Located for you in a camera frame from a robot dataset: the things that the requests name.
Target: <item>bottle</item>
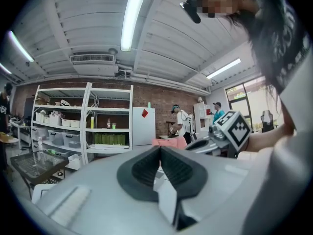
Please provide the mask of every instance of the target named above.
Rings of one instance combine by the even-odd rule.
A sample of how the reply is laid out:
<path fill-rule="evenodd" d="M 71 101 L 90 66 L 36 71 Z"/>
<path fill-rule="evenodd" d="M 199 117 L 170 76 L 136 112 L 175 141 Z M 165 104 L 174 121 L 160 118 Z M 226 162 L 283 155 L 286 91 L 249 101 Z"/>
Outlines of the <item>bottle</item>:
<path fill-rule="evenodd" d="M 109 119 L 109 118 L 108 118 L 107 128 L 108 128 L 108 129 L 111 129 L 111 122 L 110 122 L 110 119 Z"/>
<path fill-rule="evenodd" d="M 93 129 L 94 125 L 94 117 L 91 117 L 90 129 Z"/>

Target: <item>ceiling light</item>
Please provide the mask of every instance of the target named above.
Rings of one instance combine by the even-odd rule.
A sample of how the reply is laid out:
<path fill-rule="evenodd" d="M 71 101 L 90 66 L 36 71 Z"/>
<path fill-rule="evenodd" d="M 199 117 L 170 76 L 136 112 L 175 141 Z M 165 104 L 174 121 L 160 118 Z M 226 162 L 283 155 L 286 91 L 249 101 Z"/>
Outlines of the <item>ceiling light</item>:
<path fill-rule="evenodd" d="M 143 0 L 128 0 L 124 15 L 121 51 L 131 51 L 137 18 Z"/>
<path fill-rule="evenodd" d="M 0 67 L 1 67 L 6 73 L 12 74 L 12 72 L 9 71 L 6 67 L 4 67 L 4 66 L 2 65 L 2 63 L 0 63 Z"/>
<path fill-rule="evenodd" d="M 209 74 L 206 78 L 210 79 L 210 78 L 212 78 L 212 77 L 222 73 L 225 70 L 228 70 L 229 68 L 231 68 L 231 67 L 233 67 L 233 66 L 235 66 L 235 65 L 237 65 L 239 63 L 241 63 L 241 60 L 240 60 L 240 58 L 237 58 L 235 61 L 231 62 L 230 64 L 225 65 L 224 67 L 222 67 L 219 70 L 213 72 L 212 74 Z"/>
<path fill-rule="evenodd" d="M 14 35 L 14 33 L 12 31 L 9 31 L 9 37 L 11 38 L 11 40 L 13 41 L 15 46 L 20 50 L 20 52 L 29 60 L 29 62 L 34 62 L 34 59 L 23 48 L 23 46 L 18 41 L 18 39 L 16 38 L 16 36 Z"/>

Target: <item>floor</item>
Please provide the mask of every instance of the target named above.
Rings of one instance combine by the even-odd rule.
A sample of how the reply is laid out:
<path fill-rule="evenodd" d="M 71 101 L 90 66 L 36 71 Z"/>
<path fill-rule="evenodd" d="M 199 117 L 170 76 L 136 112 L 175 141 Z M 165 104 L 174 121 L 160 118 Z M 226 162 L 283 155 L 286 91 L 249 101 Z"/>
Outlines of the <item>floor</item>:
<path fill-rule="evenodd" d="M 28 146 L 28 144 L 22 142 L 22 146 Z M 26 198 L 27 200 L 31 200 L 30 196 L 29 196 L 28 188 L 27 188 L 25 182 L 23 181 L 20 174 L 14 169 L 14 167 L 11 166 L 11 160 L 10 160 L 11 157 L 28 153 L 29 150 L 25 150 L 25 151 L 19 150 L 18 144 L 14 144 L 13 146 L 7 145 L 5 151 L 6 151 L 6 156 L 7 156 L 7 162 L 13 170 L 13 175 L 12 175 L 13 181 L 10 182 L 12 190 L 15 192 L 15 194 L 18 194 L 18 195 Z M 66 170 L 66 177 L 69 176 L 71 173 L 73 173 L 73 172 Z"/>

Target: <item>metal shelving unit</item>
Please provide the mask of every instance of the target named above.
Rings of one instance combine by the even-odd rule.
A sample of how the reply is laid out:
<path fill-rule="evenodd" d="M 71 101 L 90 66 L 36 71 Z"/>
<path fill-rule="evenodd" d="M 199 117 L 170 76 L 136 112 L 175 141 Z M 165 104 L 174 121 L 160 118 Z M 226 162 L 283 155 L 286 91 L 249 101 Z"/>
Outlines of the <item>metal shelving unit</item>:
<path fill-rule="evenodd" d="M 87 83 L 86 87 L 81 88 L 52 88 L 52 89 L 40 89 L 38 86 L 35 94 L 35 102 L 38 97 L 38 94 L 44 94 L 49 98 L 80 98 L 83 100 L 82 106 L 56 106 L 56 105 L 40 105 L 34 104 L 32 111 L 32 122 L 31 126 L 46 126 L 55 129 L 63 129 L 70 131 L 80 132 L 80 148 L 70 148 L 64 145 L 55 145 L 49 140 L 43 141 L 43 144 L 48 146 L 57 147 L 64 150 L 74 151 L 76 153 L 81 153 L 83 164 L 86 165 L 93 159 L 94 153 L 100 154 L 119 154 L 131 151 L 133 149 L 133 138 L 132 138 L 132 114 L 133 114 L 133 89 L 131 85 L 130 90 L 118 90 L 118 89 L 102 89 L 102 88 L 93 88 L 92 83 Z M 93 99 L 94 103 L 89 107 L 89 100 Z M 109 100 L 126 100 L 129 101 L 129 108 L 101 108 L 99 107 L 99 101 L 102 99 Z M 34 120 L 34 115 L 40 109 L 55 109 L 61 112 L 73 112 L 80 113 L 80 127 L 68 127 L 62 125 L 54 125 L 49 123 L 38 122 Z M 87 117 L 92 114 L 94 116 L 94 129 L 87 128 Z M 98 115 L 121 115 L 129 116 L 129 128 L 128 129 L 105 129 L 97 128 L 97 116 Z M 86 142 L 86 133 L 126 133 L 129 135 L 129 148 L 122 149 L 120 145 L 116 145 L 115 148 L 110 146 L 106 149 L 90 149 L 87 148 Z"/>

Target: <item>black t-shirt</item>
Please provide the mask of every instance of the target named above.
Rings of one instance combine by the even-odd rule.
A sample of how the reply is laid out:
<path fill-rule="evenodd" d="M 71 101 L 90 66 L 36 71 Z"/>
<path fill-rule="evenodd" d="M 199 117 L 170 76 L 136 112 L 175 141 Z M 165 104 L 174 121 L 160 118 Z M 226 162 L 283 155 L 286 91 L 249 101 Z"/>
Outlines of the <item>black t-shirt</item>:
<path fill-rule="evenodd" d="M 0 93 L 0 131 L 7 132 L 7 126 L 5 121 L 5 115 L 10 114 L 10 102 L 3 99 L 2 93 Z"/>

